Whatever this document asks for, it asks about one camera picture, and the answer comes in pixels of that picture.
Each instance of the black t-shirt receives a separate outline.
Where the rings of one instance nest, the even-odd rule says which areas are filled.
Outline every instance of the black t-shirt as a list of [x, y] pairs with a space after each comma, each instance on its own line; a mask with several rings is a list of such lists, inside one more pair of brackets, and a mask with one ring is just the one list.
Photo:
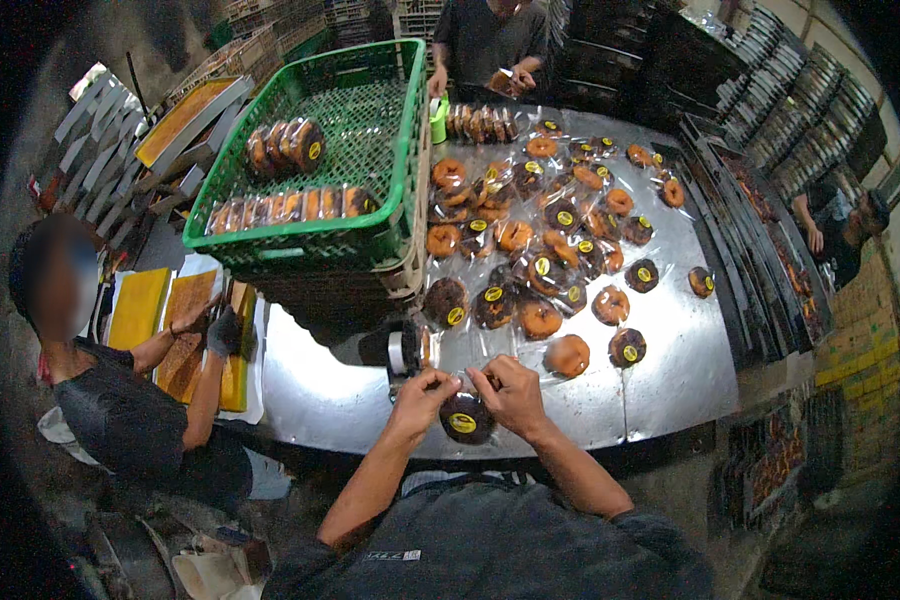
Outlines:
[[433, 30], [433, 43], [446, 44], [447, 69], [455, 82], [485, 86], [497, 69], [527, 57], [541, 61], [546, 50], [546, 13], [534, 3], [500, 19], [486, 0], [450, 0]]
[[77, 340], [96, 365], [53, 386], [73, 437], [118, 477], [232, 510], [253, 472], [240, 441], [214, 426], [206, 445], [183, 450], [186, 408], [133, 372], [133, 355]]
[[307, 538], [264, 598], [708, 598], [712, 571], [667, 518], [583, 514], [547, 486], [422, 486], [338, 557]]

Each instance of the man's right hand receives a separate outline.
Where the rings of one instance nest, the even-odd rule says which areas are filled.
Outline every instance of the man's right hand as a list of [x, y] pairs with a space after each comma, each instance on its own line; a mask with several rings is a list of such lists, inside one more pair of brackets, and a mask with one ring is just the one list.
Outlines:
[[442, 98], [447, 90], [447, 70], [444, 66], [437, 66], [433, 76], [427, 81], [427, 90], [431, 98]]
[[[466, 374], [497, 423], [524, 440], [534, 438], [551, 425], [543, 412], [540, 376], [535, 370], [521, 365], [511, 356], [500, 355], [483, 371], [471, 366]], [[488, 376], [496, 378], [499, 390], [493, 388]]]

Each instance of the man's left hand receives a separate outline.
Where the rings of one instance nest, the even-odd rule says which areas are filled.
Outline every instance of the man's left hand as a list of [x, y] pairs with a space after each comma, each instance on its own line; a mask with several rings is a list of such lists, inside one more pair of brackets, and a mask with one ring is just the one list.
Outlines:
[[442, 370], [428, 368], [420, 375], [408, 379], [396, 395], [393, 410], [386, 422], [381, 439], [396, 444], [408, 444], [415, 449], [437, 416], [437, 411], [451, 396], [460, 390], [461, 380]]

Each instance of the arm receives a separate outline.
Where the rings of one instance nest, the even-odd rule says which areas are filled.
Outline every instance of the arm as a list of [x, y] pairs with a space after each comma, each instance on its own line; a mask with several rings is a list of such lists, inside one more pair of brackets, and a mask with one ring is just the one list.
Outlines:
[[[436, 384], [436, 389], [427, 390]], [[460, 379], [432, 368], [404, 384], [383, 433], [320, 524], [318, 540], [343, 551], [369, 533], [366, 525], [390, 507], [411, 453], [460, 384]]]
[[576, 510], [612, 519], [632, 510], [634, 503], [611, 474], [564, 435], [543, 411], [540, 376], [510, 356], [497, 356], [485, 369], [499, 385], [492, 386], [476, 368], [467, 375], [497, 423], [527, 441], [556, 485]]

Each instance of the hand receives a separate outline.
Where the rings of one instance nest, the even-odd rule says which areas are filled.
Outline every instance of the hand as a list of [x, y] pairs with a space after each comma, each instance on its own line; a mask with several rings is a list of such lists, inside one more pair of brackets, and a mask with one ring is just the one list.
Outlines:
[[530, 71], [523, 68], [519, 64], [515, 64], [512, 69], [513, 76], [510, 77], [510, 82], [513, 84], [513, 91], [516, 92], [517, 95], [523, 94], [528, 90], [533, 90], [537, 87], [537, 82], [534, 81], [534, 76], [530, 74]]
[[207, 329], [207, 348], [222, 358], [237, 354], [240, 352], [242, 333], [237, 313], [228, 305], [223, 309], [223, 314], [210, 323], [210, 328]]
[[435, 368], [428, 368], [408, 379], [396, 394], [396, 402], [380, 437], [394, 440], [397, 444], [408, 444], [410, 450], [415, 449], [423, 441], [437, 411], [460, 390], [460, 386], [459, 377], [452, 377]]
[[430, 91], [431, 98], [443, 98], [444, 92], [447, 90], [447, 69], [444, 66], [437, 66], [433, 72], [433, 76], [427, 81], [427, 90]]
[[210, 313], [210, 309], [217, 305], [220, 301], [220, 294], [214, 295], [213, 299], [202, 306], [193, 306], [190, 312], [177, 317], [169, 324], [169, 331], [173, 335], [181, 333], [203, 333], [206, 328], [206, 317]]
[[[521, 365], [511, 356], [500, 355], [491, 360], [483, 372], [471, 366], [466, 374], [497, 423], [524, 440], [529, 441], [551, 425], [543, 412], [540, 376], [535, 370]], [[494, 389], [488, 376], [496, 380], [494, 383], [499, 390]]]

